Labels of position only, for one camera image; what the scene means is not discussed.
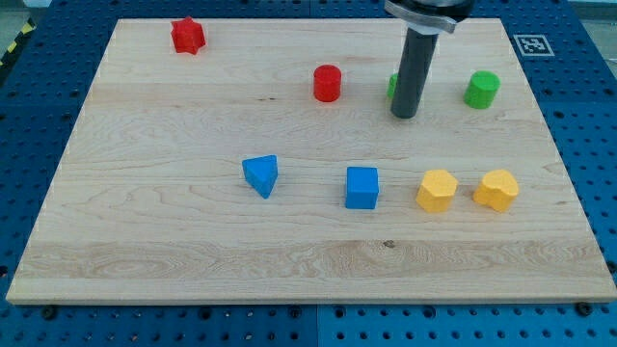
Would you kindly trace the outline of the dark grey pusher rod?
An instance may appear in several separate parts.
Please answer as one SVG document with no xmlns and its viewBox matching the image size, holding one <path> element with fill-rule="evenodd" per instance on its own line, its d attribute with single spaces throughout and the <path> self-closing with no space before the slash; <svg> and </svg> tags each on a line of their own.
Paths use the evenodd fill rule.
<svg viewBox="0 0 617 347">
<path fill-rule="evenodd" d="M 432 63 L 437 35 L 407 29 L 390 111 L 400 119 L 416 115 Z"/>
</svg>

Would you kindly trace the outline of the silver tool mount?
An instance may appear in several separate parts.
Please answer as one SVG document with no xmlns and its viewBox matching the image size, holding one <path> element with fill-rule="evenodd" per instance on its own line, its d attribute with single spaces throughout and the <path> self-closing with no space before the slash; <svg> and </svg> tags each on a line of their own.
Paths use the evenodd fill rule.
<svg viewBox="0 0 617 347">
<path fill-rule="evenodd" d="M 469 17 L 474 0 L 386 0 L 384 10 L 422 35 L 452 34 Z"/>
</svg>

